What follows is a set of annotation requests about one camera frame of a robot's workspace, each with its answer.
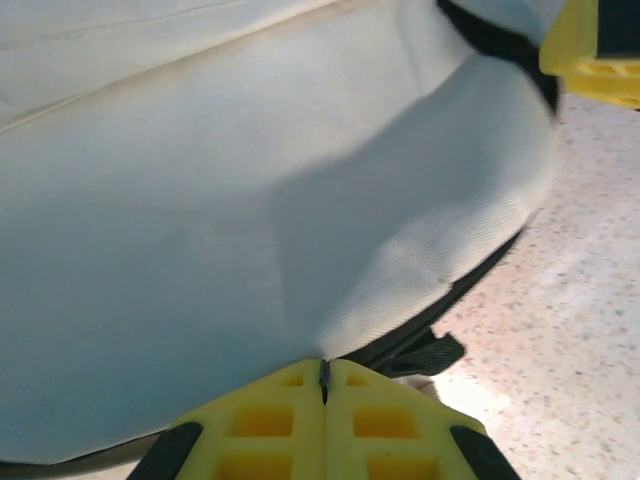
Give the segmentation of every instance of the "square hole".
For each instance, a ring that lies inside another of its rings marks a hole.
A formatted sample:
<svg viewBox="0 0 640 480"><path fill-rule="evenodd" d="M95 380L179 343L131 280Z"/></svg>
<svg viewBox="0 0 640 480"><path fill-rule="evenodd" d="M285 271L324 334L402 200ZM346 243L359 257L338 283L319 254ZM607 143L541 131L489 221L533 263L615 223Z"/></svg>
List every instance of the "square hole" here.
<svg viewBox="0 0 640 480"><path fill-rule="evenodd" d="M621 98L620 101L631 108L640 108L640 98Z"/></svg>
<svg viewBox="0 0 640 480"><path fill-rule="evenodd" d="M360 407L353 415L356 437L418 438L418 426L411 411L402 407Z"/></svg>
<svg viewBox="0 0 640 480"><path fill-rule="evenodd" d="M212 480L290 480L292 464L293 458L287 454L227 453Z"/></svg>
<svg viewBox="0 0 640 480"><path fill-rule="evenodd" d="M610 65L591 64L587 67L591 73L596 75L615 75L616 69Z"/></svg>
<svg viewBox="0 0 640 480"><path fill-rule="evenodd" d="M640 75L640 65L627 65L624 70L627 75Z"/></svg>
<svg viewBox="0 0 640 480"><path fill-rule="evenodd" d="M367 379L351 374L347 377L347 385L350 387L369 387L371 384Z"/></svg>
<svg viewBox="0 0 640 480"><path fill-rule="evenodd" d="M302 374L294 375L293 377L287 378L280 385L283 387L301 387L304 384L304 377Z"/></svg>
<svg viewBox="0 0 640 480"><path fill-rule="evenodd" d="M241 408L233 418L231 437L288 437L293 431L293 407L260 405Z"/></svg>
<svg viewBox="0 0 640 480"><path fill-rule="evenodd" d="M376 455L367 458L368 480L444 480L434 459Z"/></svg>

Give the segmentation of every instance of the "black edge binding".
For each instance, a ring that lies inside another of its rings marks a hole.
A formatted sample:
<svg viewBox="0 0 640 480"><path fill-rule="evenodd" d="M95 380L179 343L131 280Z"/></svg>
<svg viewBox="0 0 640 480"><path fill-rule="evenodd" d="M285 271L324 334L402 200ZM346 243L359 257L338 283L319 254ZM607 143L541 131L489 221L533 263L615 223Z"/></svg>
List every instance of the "black edge binding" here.
<svg viewBox="0 0 640 480"><path fill-rule="evenodd" d="M451 0L438 0L438 7L473 48L483 55L518 65L535 83L551 112L557 116L560 84L557 77L540 71L540 49L536 45L526 36L483 20Z"/></svg>
<svg viewBox="0 0 640 480"><path fill-rule="evenodd" d="M422 363L416 363L418 359L413 354L423 348L424 344L437 341L431 326L469 293L509 253L521 235L522 231L518 232L484 262L454 282L449 293L440 300L395 330L343 358L364 365L390 378L406 376L408 371L413 372L409 374L424 372L425 375L430 376L442 372L442 369L434 368L438 365L430 363L428 358L422 359ZM410 356L409 360L413 362L413 365L407 365L407 358L403 354Z"/></svg>

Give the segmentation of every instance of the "white fabric bag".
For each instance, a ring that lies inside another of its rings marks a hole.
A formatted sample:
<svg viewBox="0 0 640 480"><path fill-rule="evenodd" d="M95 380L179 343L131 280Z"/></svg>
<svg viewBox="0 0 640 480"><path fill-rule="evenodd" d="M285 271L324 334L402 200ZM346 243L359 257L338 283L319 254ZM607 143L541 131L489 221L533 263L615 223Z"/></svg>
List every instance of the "white fabric bag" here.
<svg viewBox="0 0 640 480"><path fill-rule="evenodd" d="M0 460L396 328L523 227L553 126L434 0L3 0Z"/></svg>

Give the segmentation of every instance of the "black trim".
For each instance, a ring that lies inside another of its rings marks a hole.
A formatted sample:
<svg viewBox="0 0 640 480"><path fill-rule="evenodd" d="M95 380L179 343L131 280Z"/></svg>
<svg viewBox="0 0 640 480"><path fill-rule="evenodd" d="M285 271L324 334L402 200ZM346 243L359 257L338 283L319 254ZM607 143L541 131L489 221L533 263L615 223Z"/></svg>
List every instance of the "black trim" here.
<svg viewBox="0 0 640 480"><path fill-rule="evenodd" d="M483 20L451 0L438 0L438 7L458 33L483 55L515 63L538 87L554 116L558 115L558 78L540 71L540 49L522 34Z"/></svg>
<svg viewBox="0 0 640 480"><path fill-rule="evenodd" d="M92 471L113 468L140 458L151 448L161 432L136 438L130 442L99 450L53 465L0 462L0 479L29 480L36 478L71 477Z"/></svg>

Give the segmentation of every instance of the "black strap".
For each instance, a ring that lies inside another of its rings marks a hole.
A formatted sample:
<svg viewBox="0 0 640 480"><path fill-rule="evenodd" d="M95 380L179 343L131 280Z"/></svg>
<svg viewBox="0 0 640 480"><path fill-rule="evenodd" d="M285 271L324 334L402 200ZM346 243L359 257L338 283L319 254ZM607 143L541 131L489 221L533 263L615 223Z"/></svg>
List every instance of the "black strap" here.
<svg viewBox="0 0 640 480"><path fill-rule="evenodd" d="M451 428L451 435L477 480L520 480L498 446L486 435L460 425Z"/></svg>
<svg viewBox="0 0 640 480"><path fill-rule="evenodd" d="M389 378L418 374L433 376L452 366L465 353L464 346L451 334L436 338L428 329L411 347L383 363L379 372Z"/></svg>
<svg viewBox="0 0 640 480"><path fill-rule="evenodd" d="M483 55L518 65L538 87L551 112L557 116L558 78L540 71L540 49L522 34L494 25L459 7L451 0L437 5L469 45Z"/></svg>

